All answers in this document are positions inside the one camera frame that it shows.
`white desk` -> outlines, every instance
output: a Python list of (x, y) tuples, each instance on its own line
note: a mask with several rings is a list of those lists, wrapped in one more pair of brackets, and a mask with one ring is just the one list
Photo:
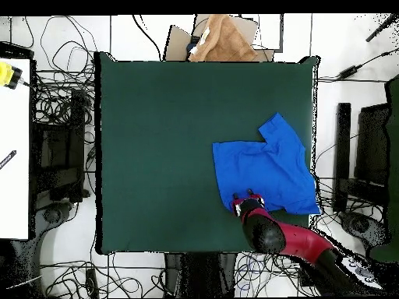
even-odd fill
[[(30, 60), (0, 58), (23, 70), (30, 82)], [(26, 240), (29, 232), (29, 95), (19, 84), (0, 87), (0, 162), (16, 155), (0, 170), (0, 238)]]

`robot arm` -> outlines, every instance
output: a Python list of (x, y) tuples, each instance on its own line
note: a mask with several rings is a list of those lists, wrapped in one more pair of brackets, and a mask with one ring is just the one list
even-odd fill
[(275, 220), (265, 209), (260, 195), (249, 190), (249, 197), (233, 201), (249, 245), (259, 253), (299, 257), (319, 278), (315, 285), (320, 293), (333, 295), (385, 294), (368, 266), (343, 255), (326, 238), (299, 226)]

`black stand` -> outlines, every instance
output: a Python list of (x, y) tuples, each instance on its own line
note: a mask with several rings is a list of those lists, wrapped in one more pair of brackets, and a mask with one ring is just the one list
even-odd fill
[(234, 297), (235, 253), (165, 253), (164, 298)]
[(378, 28), (369, 35), (369, 37), (366, 39), (367, 42), (370, 42), (378, 33), (380, 33), (383, 29), (387, 28), (390, 24), (392, 24), (394, 21), (397, 20), (399, 17), (398, 14), (390, 14), (390, 16), (385, 19)]

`yellow object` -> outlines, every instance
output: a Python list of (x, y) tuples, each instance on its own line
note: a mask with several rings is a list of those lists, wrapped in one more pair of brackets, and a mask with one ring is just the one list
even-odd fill
[(13, 75), (12, 66), (5, 62), (0, 62), (0, 86), (9, 85)]

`power adapter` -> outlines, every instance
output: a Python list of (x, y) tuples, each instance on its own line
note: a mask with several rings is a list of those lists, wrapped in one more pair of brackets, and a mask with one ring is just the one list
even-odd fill
[(344, 71), (341, 71), (338, 74), (338, 78), (337, 79), (345, 79), (348, 78), (350, 76), (353, 76), (363, 65), (353, 65), (350, 66), (349, 68), (345, 69)]

